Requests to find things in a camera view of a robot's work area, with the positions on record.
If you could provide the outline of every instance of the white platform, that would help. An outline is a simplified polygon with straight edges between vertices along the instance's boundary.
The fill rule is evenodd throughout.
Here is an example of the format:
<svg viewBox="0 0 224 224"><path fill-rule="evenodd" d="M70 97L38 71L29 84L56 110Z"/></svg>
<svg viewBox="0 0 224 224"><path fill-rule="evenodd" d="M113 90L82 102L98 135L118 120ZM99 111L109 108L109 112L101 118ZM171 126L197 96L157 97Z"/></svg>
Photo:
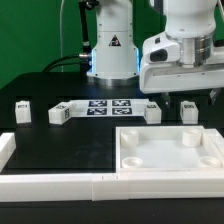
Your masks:
<svg viewBox="0 0 224 224"><path fill-rule="evenodd" d="M148 99L71 100L51 108L48 111L49 122L62 125L72 117L144 116L148 104L150 104ZM154 116L150 116L150 122L158 123L157 117L155 121L154 112Z"/></svg>
<svg viewBox="0 0 224 224"><path fill-rule="evenodd" d="M116 173L1 175L0 201L224 197L224 139L215 129L190 128L117 127ZM137 130L132 134L139 138L128 148L121 145L125 129ZM186 130L192 141L200 131L199 146L183 145ZM127 157L142 164L123 168Z"/></svg>

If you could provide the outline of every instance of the blue light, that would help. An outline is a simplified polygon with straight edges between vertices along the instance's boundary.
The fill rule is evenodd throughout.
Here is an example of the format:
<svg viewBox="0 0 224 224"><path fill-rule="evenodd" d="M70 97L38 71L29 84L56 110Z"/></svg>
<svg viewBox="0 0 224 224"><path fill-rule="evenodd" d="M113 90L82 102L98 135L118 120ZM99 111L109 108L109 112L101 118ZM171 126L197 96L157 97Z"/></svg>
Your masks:
<svg viewBox="0 0 224 224"><path fill-rule="evenodd" d="M96 71L96 52L95 50L93 49L92 52L91 52L91 55L92 55L92 61L91 61L91 73L95 72Z"/></svg>
<svg viewBox="0 0 224 224"><path fill-rule="evenodd" d="M136 49L136 60L137 60L137 72L140 73L140 59L139 59L139 49Z"/></svg>

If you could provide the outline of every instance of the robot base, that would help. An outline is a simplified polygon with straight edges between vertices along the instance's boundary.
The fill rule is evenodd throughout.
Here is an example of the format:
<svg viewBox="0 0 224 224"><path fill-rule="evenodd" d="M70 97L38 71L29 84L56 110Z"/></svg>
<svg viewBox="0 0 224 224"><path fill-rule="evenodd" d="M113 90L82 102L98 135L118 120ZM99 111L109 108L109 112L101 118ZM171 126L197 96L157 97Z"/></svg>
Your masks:
<svg viewBox="0 0 224 224"><path fill-rule="evenodd" d="M96 76L87 76L87 81L102 86L128 86L134 85L139 81L139 75L135 75L128 79L102 79Z"/></svg>

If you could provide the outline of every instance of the warning label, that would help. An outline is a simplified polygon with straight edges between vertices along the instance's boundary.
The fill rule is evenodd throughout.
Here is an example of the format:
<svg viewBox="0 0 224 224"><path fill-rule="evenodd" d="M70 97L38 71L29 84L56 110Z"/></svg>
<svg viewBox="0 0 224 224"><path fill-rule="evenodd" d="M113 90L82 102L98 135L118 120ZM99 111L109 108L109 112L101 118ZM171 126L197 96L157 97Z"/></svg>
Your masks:
<svg viewBox="0 0 224 224"><path fill-rule="evenodd" d="M111 46L111 47L121 47L121 44L120 44L120 41L117 38L117 35L114 35L114 37L111 40L109 46Z"/></svg>

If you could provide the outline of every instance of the black sticker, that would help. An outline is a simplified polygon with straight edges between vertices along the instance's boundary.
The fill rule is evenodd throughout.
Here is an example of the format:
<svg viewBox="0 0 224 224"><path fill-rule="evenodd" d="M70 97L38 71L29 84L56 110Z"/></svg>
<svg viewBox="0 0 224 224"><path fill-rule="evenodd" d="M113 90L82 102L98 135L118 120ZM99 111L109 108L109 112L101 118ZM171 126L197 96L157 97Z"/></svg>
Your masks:
<svg viewBox="0 0 224 224"><path fill-rule="evenodd" d="M193 105L184 105L184 108L190 109L190 108L194 108L194 106Z"/></svg>
<svg viewBox="0 0 224 224"><path fill-rule="evenodd" d="M155 109L157 107L156 107L156 105L147 105L147 108L149 108L149 109Z"/></svg>
<svg viewBox="0 0 224 224"><path fill-rule="evenodd" d="M113 39L111 40L110 47L121 47L120 41L117 38L117 35L114 35Z"/></svg>
<svg viewBox="0 0 224 224"><path fill-rule="evenodd" d="M106 100L91 100L89 101L89 107L106 107Z"/></svg>
<svg viewBox="0 0 224 224"><path fill-rule="evenodd" d="M125 107L125 106L130 107L131 101L130 100L113 100L112 105L114 107Z"/></svg>
<svg viewBox="0 0 224 224"><path fill-rule="evenodd" d="M18 105L18 108L27 108L27 105Z"/></svg>
<svg viewBox="0 0 224 224"><path fill-rule="evenodd" d="M67 110L65 110L65 119L70 117L70 112L69 112L69 108Z"/></svg>
<svg viewBox="0 0 224 224"><path fill-rule="evenodd" d="M87 115L95 115L95 116L107 115L107 109L106 108L88 109Z"/></svg>
<svg viewBox="0 0 224 224"><path fill-rule="evenodd" d="M113 108L112 113L113 115L131 115L132 109L131 108Z"/></svg>
<svg viewBox="0 0 224 224"><path fill-rule="evenodd" d="M65 109L65 108L66 108L66 106L63 106L63 105L58 105L58 106L56 107L56 109L60 109L60 110Z"/></svg>

